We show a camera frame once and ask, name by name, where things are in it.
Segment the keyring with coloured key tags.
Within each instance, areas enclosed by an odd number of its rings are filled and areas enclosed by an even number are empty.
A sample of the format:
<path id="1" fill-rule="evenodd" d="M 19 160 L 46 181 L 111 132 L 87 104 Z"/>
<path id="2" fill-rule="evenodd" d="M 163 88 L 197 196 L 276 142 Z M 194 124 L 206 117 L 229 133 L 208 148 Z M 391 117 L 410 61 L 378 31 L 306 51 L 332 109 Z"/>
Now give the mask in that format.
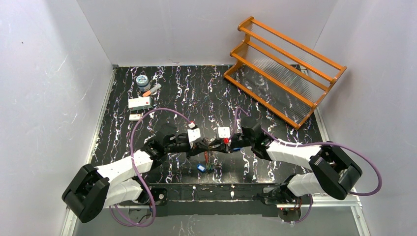
<path id="1" fill-rule="evenodd" d="M 204 152 L 205 164 L 197 164 L 196 169 L 200 173 L 210 174 L 222 168 L 221 163 L 216 159 L 213 151 Z"/>

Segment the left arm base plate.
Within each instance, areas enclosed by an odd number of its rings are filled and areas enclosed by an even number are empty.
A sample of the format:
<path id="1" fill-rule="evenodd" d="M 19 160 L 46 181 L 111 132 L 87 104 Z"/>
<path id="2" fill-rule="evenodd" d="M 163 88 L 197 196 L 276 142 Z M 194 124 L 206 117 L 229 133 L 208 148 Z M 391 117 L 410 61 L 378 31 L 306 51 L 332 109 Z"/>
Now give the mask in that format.
<path id="1" fill-rule="evenodd" d="M 166 188 L 151 187 L 152 194 L 156 206 L 164 206 L 168 201 L 168 190 Z M 151 205 L 150 196 L 146 190 L 143 190 L 138 198 L 139 205 Z"/>

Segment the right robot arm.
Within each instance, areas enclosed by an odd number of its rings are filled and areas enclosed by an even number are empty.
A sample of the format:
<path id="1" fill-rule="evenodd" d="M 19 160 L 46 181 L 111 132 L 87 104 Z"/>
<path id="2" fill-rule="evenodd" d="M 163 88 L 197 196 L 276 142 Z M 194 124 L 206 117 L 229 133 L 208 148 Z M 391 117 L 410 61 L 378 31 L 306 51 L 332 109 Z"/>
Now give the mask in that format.
<path id="1" fill-rule="evenodd" d="M 292 174 L 279 187 L 269 192 L 270 199 L 289 202 L 307 194 L 327 194 L 343 200 L 362 176 L 362 170 L 350 156 L 331 142 L 300 145 L 283 141 L 265 131 L 253 118 L 241 121 L 242 132 L 232 134 L 230 128 L 219 127 L 217 137 L 208 149 L 232 153 L 250 147 L 256 157 L 286 162 L 309 170 Z"/>

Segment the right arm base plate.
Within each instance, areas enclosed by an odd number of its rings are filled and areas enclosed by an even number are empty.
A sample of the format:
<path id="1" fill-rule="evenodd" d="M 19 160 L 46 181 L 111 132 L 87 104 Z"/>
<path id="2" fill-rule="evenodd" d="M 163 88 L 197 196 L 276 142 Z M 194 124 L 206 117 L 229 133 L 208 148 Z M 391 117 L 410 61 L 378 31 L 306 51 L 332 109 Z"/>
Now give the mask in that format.
<path id="1" fill-rule="evenodd" d="M 289 208 L 298 208 L 314 202 L 309 195 L 297 197 L 289 190 L 281 190 L 280 187 L 265 187 L 261 193 L 253 196 L 253 199 L 260 200 L 266 205 L 289 205 Z"/>

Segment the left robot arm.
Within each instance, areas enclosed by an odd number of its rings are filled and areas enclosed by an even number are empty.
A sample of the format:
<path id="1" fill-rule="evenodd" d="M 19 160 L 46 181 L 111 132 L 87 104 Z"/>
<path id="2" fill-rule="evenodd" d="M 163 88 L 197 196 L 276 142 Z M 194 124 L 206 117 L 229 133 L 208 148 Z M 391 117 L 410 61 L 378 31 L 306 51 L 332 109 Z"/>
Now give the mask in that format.
<path id="1" fill-rule="evenodd" d="M 174 125 L 164 124 L 133 155 L 98 167 L 83 165 L 64 190 L 61 199 L 81 222 L 87 223 L 103 208 L 138 200 L 145 187 L 136 174 L 155 169 L 166 160 L 169 153 L 185 153 L 191 157 L 208 149 L 209 144 L 199 128 L 177 134 Z"/>

